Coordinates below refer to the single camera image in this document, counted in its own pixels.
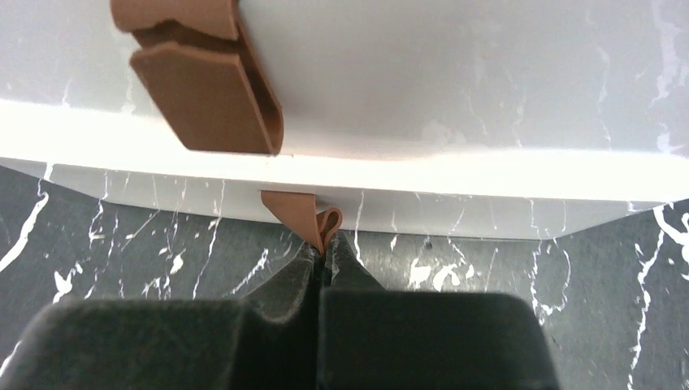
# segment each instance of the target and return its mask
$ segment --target brown tab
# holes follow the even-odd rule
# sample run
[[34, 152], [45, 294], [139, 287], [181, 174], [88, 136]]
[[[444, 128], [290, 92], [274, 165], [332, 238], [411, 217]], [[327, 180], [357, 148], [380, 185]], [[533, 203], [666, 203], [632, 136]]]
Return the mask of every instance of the brown tab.
[[191, 150], [278, 154], [282, 110], [247, 40], [237, 0], [111, 0], [142, 49], [142, 84]]
[[280, 222], [321, 254], [325, 254], [327, 243], [342, 224], [342, 212], [335, 207], [316, 214], [316, 196], [311, 193], [261, 191], [261, 201]]

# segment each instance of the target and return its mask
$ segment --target black marble surface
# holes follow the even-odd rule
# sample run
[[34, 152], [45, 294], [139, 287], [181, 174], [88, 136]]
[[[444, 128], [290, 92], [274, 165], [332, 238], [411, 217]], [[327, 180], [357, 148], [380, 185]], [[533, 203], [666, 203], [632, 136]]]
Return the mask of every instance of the black marble surface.
[[[113, 205], [1, 167], [0, 183], [0, 362], [51, 302], [240, 297], [301, 243], [280, 225]], [[557, 241], [349, 239], [387, 288], [530, 302], [563, 388], [684, 389], [687, 220], [682, 201]]]

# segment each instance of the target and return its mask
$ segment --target brown foam piece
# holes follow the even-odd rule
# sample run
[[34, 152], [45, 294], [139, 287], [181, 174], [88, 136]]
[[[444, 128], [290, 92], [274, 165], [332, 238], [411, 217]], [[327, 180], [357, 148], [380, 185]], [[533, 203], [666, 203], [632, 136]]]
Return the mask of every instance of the brown foam piece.
[[238, 0], [111, 0], [141, 45], [130, 61], [191, 150], [278, 154], [282, 109], [241, 21]]
[[312, 193], [261, 191], [261, 201], [280, 222], [321, 254], [325, 254], [327, 243], [342, 224], [342, 212], [335, 207], [316, 214], [316, 196]]

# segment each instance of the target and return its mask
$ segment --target folded brown strap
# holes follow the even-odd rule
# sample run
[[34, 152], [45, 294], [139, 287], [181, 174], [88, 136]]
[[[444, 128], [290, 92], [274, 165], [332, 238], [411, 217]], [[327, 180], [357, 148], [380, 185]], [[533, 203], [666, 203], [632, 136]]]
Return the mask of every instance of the folded brown strap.
[[249, 43], [238, 0], [111, 0], [141, 45], [141, 83], [191, 150], [278, 154], [282, 109]]
[[342, 212], [335, 207], [316, 214], [316, 196], [311, 193], [261, 191], [261, 201], [280, 222], [321, 254], [325, 254], [327, 243], [342, 224]]

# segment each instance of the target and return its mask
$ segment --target white container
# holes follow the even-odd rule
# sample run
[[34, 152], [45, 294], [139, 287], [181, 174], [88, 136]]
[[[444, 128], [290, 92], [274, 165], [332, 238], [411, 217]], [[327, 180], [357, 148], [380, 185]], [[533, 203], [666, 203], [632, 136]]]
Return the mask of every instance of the white container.
[[343, 228], [561, 236], [689, 197], [682, 4], [242, 0], [284, 109], [267, 158], [186, 150], [107, 1], [9, 2], [0, 164], [194, 214], [275, 222], [277, 189]]

